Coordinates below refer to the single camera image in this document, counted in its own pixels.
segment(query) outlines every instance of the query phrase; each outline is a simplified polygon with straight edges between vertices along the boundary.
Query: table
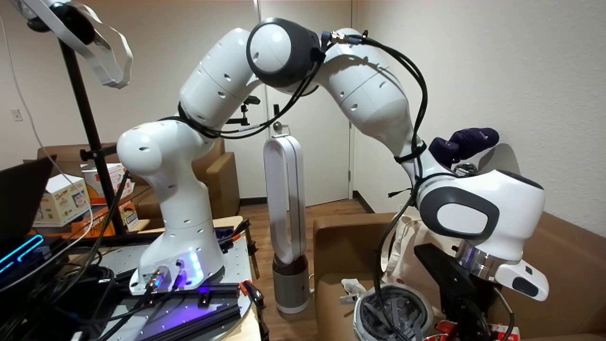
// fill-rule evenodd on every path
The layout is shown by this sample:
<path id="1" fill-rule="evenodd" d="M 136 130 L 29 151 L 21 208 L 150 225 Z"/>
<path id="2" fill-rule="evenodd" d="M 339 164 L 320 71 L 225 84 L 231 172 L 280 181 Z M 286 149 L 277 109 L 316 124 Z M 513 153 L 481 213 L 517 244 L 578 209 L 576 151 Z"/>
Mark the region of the table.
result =
<path id="1" fill-rule="evenodd" d="M 241 215 L 233 217 L 222 217 L 214 219 L 212 223 L 216 227 L 220 225 L 237 225 L 243 221 Z M 110 247 L 108 253 L 104 253 L 102 262 L 104 266 L 112 268 L 114 272 L 125 272 L 138 264 L 140 253 L 148 247 L 148 244 L 136 244 L 136 245 L 116 245 Z M 224 281 L 243 281 L 252 278 L 252 266 L 248 259 L 248 236 L 243 232 L 241 238 L 233 242 L 233 247 L 225 253 L 225 274 Z M 260 341 L 260 323 L 256 316 L 256 308 L 250 304 L 250 298 L 246 295 L 239 297 L 241 304 L 241 321 L 229 325 L 220 336 L 229 341 Z M 118 304 L 114 310 L 116 314 L 123 314 L 129 310 L 129 304 Z M 118 329 L 118 333 L 112 336 L 114 341 L 133 341 L 136 338 L 138 331 L 144 327 L 148 316 L 152 314 L 154 306 L 142 312 L 136 312 L 131 316 L 131 319 Z"/>

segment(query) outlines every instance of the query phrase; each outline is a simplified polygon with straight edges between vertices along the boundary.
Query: box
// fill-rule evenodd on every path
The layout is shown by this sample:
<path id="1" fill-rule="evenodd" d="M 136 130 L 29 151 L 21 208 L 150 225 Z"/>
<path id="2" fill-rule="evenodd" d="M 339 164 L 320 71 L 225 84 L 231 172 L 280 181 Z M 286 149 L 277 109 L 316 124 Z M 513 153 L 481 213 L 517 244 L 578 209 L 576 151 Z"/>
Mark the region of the box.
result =
<path id="1" fill-rule="evenodd" d="M 102 221 L 106 219 L 108 211 L 110 211 L 108 206 L 95 206 L 93 208 L 95 219 L 93 219 L 93 227 L 91 227 L 87 238 L 97 238 L 100 234 Z M 121 215 L 121 223 L 129 230 L 133 230 L 136 227 L 138 215 L 136 215 L 135 202 L 131 198 L 119 202 L 119 215 Z M 66 232 L 63 232 L 63 236 L 76 238 L 85 230 L 87 225 L 89 225 L 89 213 L 72 221 L 70 228 Z M 112 234 L 116 234 L 116 228 L 114 228 L 114 223 L 110 221 L 110 225 L 104 230 L 104 236 L 112 236 Z"/>
<path id="2" fill-rule="evenodd" d="M 89 194 L 82 177 L 57 173 L 46 183 L 34 227 L 63 227 L 89 209 Z"/>
<path id="3" fill-rule="evenodd" d="M 121 177 L 125 175 L 125 166 L 121 162 L 108 162 L 108 173 L 110 173 L 112 187 L 116 192 Z M 93 206 L 108 204 L 104 191 L 102 191 L 102 185 L 100 185 L 97 166 L 82 168 L 82 177 L 87 183 L 91 204 Z M 121 191 L 121 198 L 129 196 L 133 191 L 135 191 L 135 181 L 127 179 L 125 189 Z"/>

